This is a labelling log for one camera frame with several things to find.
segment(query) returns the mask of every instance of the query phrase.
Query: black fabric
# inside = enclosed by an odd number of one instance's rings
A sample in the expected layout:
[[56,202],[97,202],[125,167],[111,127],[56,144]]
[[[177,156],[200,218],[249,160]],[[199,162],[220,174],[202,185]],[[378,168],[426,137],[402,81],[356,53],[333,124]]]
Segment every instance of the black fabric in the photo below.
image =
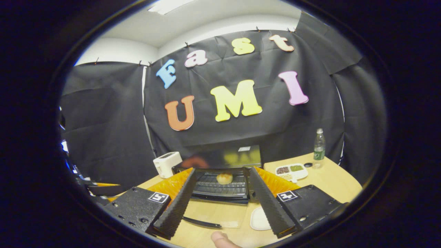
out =
[[[269,37],[278,34],[294,46],[291,53],[277,47]],[[237,55],[231,42],[248,38],[254,45],[252,53]],[[186,56],[195,50],[205,50],[208,62],[187,68]],[[156,72],[169,59],[175,60],[176,81],[164,88]],[[297,80],[309,97],[306,104],[292,106],[285,82],[278,77],[284,71],[298,73]],[[262,113],[216,122],[215,97],[210,94],[217,86],[226,86],[235,94],[240,81],[254,81],[254,93]],[[262,161],[291,158],[313,151],[316,129],[323,128],[327,141],[326,156],[339,162],[343,145],[343,111],[337,88],[323,63],[309,44],[296,33],[262,30],[244,31],[206,39],[171,53],[147,68],[145,116],[152,130],[158,155],[179,151],[183,158],[201,150],[229,145],[261,147]],[[165,104],[178,101],[179,120],[184,120],[184,105],[180,100],[194,95],[194,123],[184,131],[170,128]]]
[[329,74],[358,63],[362,54],[337,30],[302,12],[295,32],[315,52]]
[[363,58],[332,75],[344,106],[344,167],[360,183],[365,183],[380,165],[387,115],[385,100],[369,62]]
[[142,66],[75,66],[60,106],[72,161],[84,177],[128,189],[157,174],[142,114]]
[[387,136],[379,80],[356,47],[322,21],[302,12],[296,33],[310,44],[338,88],[345,116],[340,165],[363,185],[380,165]]

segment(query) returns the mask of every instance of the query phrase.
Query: water bottle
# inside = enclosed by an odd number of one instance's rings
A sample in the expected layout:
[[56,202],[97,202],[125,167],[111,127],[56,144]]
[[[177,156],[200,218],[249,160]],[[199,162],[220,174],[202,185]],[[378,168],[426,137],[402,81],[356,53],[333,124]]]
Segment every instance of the water bottle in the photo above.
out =
[[323,129],[317,129],[317,136],[314,141],[314,167],[319,168],[323,166],[323,159],[325,158],[325,136],[323,135]]

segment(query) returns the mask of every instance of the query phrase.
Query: table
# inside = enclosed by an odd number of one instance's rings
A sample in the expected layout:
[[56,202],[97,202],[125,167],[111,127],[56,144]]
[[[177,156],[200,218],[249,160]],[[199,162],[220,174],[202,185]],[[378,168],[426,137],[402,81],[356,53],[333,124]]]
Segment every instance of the table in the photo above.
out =
[[[275,173],[275,168],[278,166],[294,163],[305,164],[307,162],[313,162],[312,158],[313,153],[310,153],[295,158],[268,162],[264,164],[264,169]],[[298,180],[297,185],[304,187],[313,184],[341,203],[351,202],[362,190],[360,183],[330,159],[325,157],[323,164],[324,165],[320,168],[307,168],[308,176]],[[156,176],[140,184],[138,187],[147,189],[160,181],[162,181],[162,179]],[[259,203],[248,203],[244,213],[239,213],[241,216],[237,216],[237,218],[244,218],[240,229],[209,229],[182,220],[176,230],[176,234],[171,240],[160,239],[186,248],[215,248],[210,239],[210,235],[214,231],[220,230],[226,233],[231,241],[243,248],[261,247],[281,240],[277,239],[272,230],[257,231],[251,228],[251,213],[259,206]],[[208,207],[212,209],[213,214],[224,213],[223,209],[226,208],[225,203],[204,202],[192,199],[187,207],[186,213]]]

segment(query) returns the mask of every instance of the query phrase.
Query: bread roll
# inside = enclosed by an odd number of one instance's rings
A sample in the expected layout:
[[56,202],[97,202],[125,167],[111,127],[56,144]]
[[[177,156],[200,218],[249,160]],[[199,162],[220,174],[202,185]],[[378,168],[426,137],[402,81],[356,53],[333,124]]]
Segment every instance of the bread roll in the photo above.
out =
[[219,184],[229,184],[233,181],[233,175],[231,173],[221,173],[216,177]]

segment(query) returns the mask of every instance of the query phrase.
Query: toaster oven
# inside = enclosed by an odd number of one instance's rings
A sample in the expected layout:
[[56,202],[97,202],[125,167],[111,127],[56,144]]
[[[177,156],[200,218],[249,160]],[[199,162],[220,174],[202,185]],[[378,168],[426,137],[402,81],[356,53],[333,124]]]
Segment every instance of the toaster oven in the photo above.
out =
[[[174,166],[172,171],[176,174],[190,167],[196,169],[194,199],[246,204],[257,199],[249,182],[249,169],[253,166],[262,168],[258,145],[199,152]],[[231,173],[232,182],[219,184],[220,173]]]

